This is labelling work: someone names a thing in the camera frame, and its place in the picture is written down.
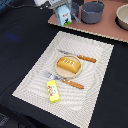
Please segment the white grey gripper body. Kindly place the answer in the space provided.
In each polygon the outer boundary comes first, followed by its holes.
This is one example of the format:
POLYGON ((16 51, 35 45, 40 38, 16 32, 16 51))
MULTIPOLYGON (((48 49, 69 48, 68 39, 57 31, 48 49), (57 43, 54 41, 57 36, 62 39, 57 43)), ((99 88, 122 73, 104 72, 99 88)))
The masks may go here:
POLYGON ((34 0, 34 2, 37 6, 54 9, 62 5, 67 5, 68 8, 71 8, 72 0, 34 0))

